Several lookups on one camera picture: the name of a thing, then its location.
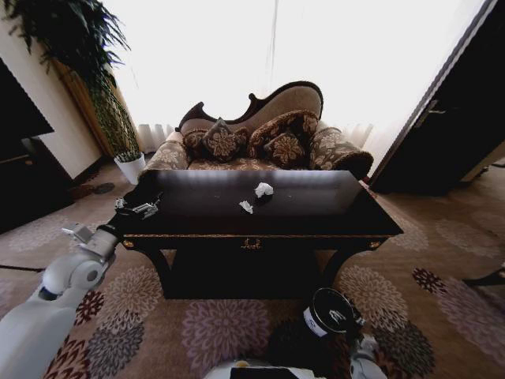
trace sofa armrest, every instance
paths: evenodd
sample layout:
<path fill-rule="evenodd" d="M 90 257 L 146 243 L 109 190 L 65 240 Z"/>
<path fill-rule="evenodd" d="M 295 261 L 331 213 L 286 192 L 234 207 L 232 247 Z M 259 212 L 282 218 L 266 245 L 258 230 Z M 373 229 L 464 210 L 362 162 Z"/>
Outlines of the sofa armrest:
<path fill-rule="evenodd" d="M 182 134 L 172 132 L 149 160 L 141 175 L 152 170 L 187 170 L 190 162 L 182 143 Z"/>
<path fill-rule="evenodd" d="M 348 170 L 356 179 L 370 171 L 373 157 L 351 144 L 333 127 L 317 128 L 310 141 L 311 170 Z"/>

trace white paper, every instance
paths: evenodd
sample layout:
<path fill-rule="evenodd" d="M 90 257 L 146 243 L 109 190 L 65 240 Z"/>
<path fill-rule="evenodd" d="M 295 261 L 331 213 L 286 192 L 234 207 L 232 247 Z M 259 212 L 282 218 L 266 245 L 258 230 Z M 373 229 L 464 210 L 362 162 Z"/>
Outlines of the white paper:
<path fill-rule="evenodd" d="M 253 206 L 247 200 L 241 201 L 238 204 L 250 214 L 253 213 Z"/>
<path fill-rule="evenodd" d="M 256 196 L 258 196 L 258 198 L 262 197 L 263 195 L 273 195 L 274 187 L 270 186 L 268 183 L 261 182 L 260 184 L 258 184 L 254 192 L 256 193 Z"/>

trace black cable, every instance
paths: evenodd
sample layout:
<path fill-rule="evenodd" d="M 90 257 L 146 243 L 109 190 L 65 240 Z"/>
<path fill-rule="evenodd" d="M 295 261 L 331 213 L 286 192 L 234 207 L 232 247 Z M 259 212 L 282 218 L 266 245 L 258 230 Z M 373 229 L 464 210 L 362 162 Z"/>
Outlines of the black cable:
<path fill-rule="evenodd" d="M 42 272 L 45 270 L 45 268 L 19 267 L 19 266 L 7 266 L 7 265 L 0 265 L 0 268 L 4 268 L 6 270 L 33 271 L 33 272 Z"/>

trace floral carpet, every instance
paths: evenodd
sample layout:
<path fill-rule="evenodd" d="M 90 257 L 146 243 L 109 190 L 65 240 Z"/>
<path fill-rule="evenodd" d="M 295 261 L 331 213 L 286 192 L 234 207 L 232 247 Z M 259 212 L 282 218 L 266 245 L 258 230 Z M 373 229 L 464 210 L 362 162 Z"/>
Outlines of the floral carpet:
<path fill-rule="evenodd" d="M 92 179 L 101 182 L 114 190 L 0 235 L 0 265 L 45 268 L 75 249 L 61 226 L 96 228 L 112 216 L 114 199 L 132 189 L 114 165 Z M 472 289 L 461 281 L 505 261 L 503 188 L 505 170 L 491 167 L 445 197 L 377 196 L 405 234 L 350 258 L 334 286 L 367 320 L 388 377 L 505 377 L 505 286 Z M 173 260 L 174 251 L 165 253 Z M 165 300 L 147 258 L 120 246 L 117 255 L 80 304 L 45 378 L 201 378 L 239 357 L 291 359 L 328 378 L 349 377 L 345 340 L 300 346 L 301 301 Z M 321 266 L 329 258 L 316 255 Z M 0 316 L 32 293 L 40 275 L 0 269 Z M 298 358 L 308 348 L 317 359 Z"/>

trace potted plant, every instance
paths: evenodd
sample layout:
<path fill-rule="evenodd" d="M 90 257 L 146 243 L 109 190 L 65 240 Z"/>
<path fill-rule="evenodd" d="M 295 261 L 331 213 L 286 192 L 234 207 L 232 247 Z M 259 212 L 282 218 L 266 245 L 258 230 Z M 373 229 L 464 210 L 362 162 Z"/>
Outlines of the potted plant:
<path fill-rule="evenodd" d="M 114 161 L 132 184 L 145 165 L 127 110 L 114 92 L 113 64 L 119 57 L 112 45 L 128 49 L 118 19 L 98 0 L 3 0 L 8 19 L 18 21 L 10 34 L 20 32 L 31 53 L 35 40 L 43 48 L 40 63 L 50 68 L 60 61 L 86 85 L 100 128 Z"/>

